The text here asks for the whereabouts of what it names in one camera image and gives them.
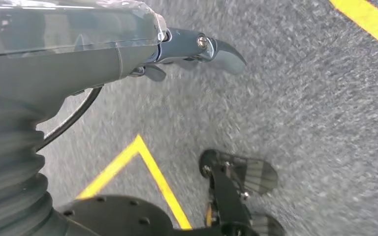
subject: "yellow line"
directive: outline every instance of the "yellow line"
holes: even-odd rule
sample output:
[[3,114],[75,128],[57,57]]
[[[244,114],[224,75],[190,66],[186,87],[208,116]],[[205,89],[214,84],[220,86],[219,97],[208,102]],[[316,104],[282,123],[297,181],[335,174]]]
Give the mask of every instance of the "yellow line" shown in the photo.
[[166,202],[169,204],[169,207],[172,210],[177,222],[179,223],[180,228],[191,229],[192,226],[190,225],[185,213],[183,212],[182,207],[180,206],[175,195],[170,189],[169,184],[167,184],[166,179],[164,178],[163,174],[158,168],[157,163],[150,154],[146,144],[144,143],[140,135],[138,135],[135,139],[135,145],[137,146],[137,149],[139,150],[141,157],[143,158],[144,162],[149,168],[150,173],[153,175]]
[[93,180],[93,182],[87,188],[85,188],[79,194],[79,196],[77,196],[77,199],[91,198],[96,195],[137,154],[140,154],[146,163],[147,168],[156,181],[161,193],[164,196],[164,199],[172,210],[172,213],[174,214],[180,227],[182,229],[191,229],[192,227],[188,221],[188,218],[183,212],[179,202],[170,189],[169,184],[158,168],[156,161],[140,135],[138,135],[137,138],[135,138],[135,140],[123,152],[115,157],[115,159]]
[[131,143],[123,152],[103,170],[94,181],[86,187],[77,199],[91,198],[96,195],[128,162],[138,153],[135,141]]
[[378,40],[378,9],[365,0],[330,0],[343,14]]

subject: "robotic arm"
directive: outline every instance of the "robotic arm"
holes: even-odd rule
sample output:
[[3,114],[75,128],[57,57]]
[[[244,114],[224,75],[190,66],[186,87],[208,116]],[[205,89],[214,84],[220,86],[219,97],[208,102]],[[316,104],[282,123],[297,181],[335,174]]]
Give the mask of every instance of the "robotic arm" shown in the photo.
[[0,236],[98,235],[53,209],[36,125],[70,95],[127,76],[161,81],[156,65],[172,62],[246,66],[229,44],[167,28],[141,2],[0,0]]

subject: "black wheel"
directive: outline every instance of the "black wheel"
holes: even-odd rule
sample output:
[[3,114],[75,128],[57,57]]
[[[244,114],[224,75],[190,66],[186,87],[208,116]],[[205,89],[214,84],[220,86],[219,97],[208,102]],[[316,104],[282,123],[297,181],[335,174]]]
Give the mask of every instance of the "black wheel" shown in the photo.
[[210,169],[218,163],[218,152],[212,149],[203,151],[199,158],[199,171],[204,178],[209,178]]
[[275,218],[267,214],[253,214],[252,229],[258,235],[284,236],[282,225]]

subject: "black metal bracket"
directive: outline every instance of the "black metal bracket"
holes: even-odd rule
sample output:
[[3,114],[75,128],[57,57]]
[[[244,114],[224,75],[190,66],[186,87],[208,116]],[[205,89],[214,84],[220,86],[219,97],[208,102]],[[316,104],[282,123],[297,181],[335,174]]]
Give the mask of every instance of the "black metal bracket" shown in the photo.
[[129,196],[97,196],[73,202],[60,211],[99,236],[283,236],[282,226],[267,214],[251,214],[244,201],[250,193],[276,187],[278,176],[269,163],[206,150],[199,159],[210,181],[206,227],[174,229],[158,206]]

